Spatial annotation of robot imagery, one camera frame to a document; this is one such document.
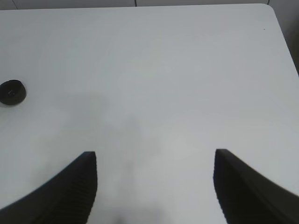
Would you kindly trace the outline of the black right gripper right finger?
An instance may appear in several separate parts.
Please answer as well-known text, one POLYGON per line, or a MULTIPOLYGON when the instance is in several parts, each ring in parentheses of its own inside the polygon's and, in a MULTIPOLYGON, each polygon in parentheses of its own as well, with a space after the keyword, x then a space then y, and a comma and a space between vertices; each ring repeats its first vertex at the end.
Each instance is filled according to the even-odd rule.
POLYGON ((227 149, 214 157, 214 190, 228 224, 297 224, 299 197, 227 149))

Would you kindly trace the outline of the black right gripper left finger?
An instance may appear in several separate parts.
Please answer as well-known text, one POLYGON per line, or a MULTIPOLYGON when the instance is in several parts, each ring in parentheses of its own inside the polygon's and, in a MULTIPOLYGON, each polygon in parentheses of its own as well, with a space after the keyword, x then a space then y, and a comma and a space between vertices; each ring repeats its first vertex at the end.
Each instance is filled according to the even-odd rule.
POLYGON ((85 224, 97 194, 95 152, 83 152, 45 184, 0 210, 2 224, 85 224))

